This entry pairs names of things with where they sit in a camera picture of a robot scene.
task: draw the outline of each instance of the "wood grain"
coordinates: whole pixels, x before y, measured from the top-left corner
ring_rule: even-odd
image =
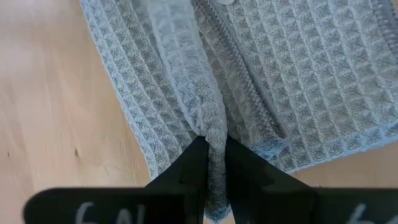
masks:
[[[22,223],[23,204],[42,189],[149,181],[78,0],[0,1],[0,59],[3,223]],[[397,148],[294,176],[310,185],[398,187]]]

